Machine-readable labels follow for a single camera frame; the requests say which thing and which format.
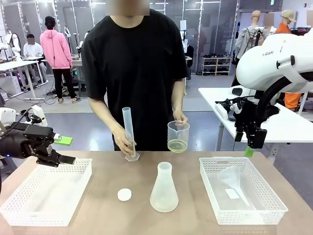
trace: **green object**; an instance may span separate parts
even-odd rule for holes
[[[72,137],[62,136],[60,141],[55,141],[54,143],[62,144],[62,145],[70,145],[72,143],[72,140],[73,140]]]
[[[250,146],[248,146],[246,148],[246,151],[245,151],[245,157],[251,158],[253,153],[254,153],[254,149],[252,149],[252,148],[250,148]]]

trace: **tan table surface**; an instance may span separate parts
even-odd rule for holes
[[[289,209],[278,226],[219,226],[202,178],[201,157],[242,157],[242,152],[142,152],[127,162],[120,152],[62,151],[93,158],[92,176],[68,227],[10,227],[0,215],[0,235],[312,235],[313,211],[287,180],[261,154],[251,161]],[[159,213],[150,205],[157,164],[173,165],[178,207]],[[3,182],[0,205],[36,166],[31,157]],[[133,196],[120,202],[117,192],[130,188]]]

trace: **white mesh tray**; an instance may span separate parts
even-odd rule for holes
[[[91,177],[92,159],[38,165],[0,208],[11,226],[68,226]]]
[[[225,168],[240,166],[240,187],[249,206],[243,200],[230,199],[230,186],[217,179]],[[200,173],[217,222],[220,225],[277,225],[288,211],[248,158],[200,158]]]

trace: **black t-shirt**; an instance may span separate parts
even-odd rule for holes
[[[187,77],[175,23],[154,10],[134,28],[106,16],[86,37],[82,61],[89,98],[107,92],[108,108],[122,126],[122,108],[131,108],[136,150],[167,150],[173,85]]]

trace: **hat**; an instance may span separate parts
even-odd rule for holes
[[[291,11],[291,10],[285,10],[282,12],[281,14],[281,17],[285,17],[287,19],[289,19],[291,22],[297,22],[295,19],[294,19],[294,12]]]

